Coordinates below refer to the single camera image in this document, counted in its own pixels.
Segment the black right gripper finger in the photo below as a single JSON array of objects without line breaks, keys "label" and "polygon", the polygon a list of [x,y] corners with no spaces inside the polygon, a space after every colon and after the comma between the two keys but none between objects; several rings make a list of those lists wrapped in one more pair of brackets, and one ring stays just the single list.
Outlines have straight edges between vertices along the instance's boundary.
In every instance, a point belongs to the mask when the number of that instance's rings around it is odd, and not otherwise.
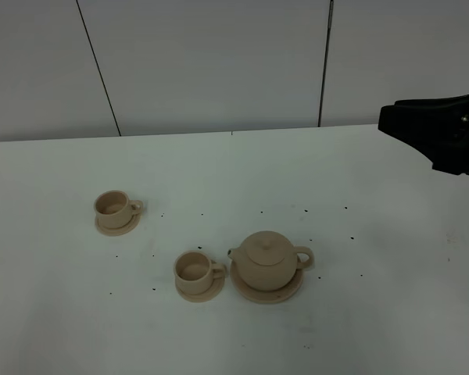
[{"label": "black right gripper finger", "polygon": [[378,129],[430,160],[469,160],[469,105],[385,106]]},{"label": "black right gripper finger", "polygon": [[[394,105],[415,107],[441,107],[448,105],[469,105],[469,94],[453,98],[399,100]],[[453,175],[469,175],[469,160],[430,160],[432,169]]]}]

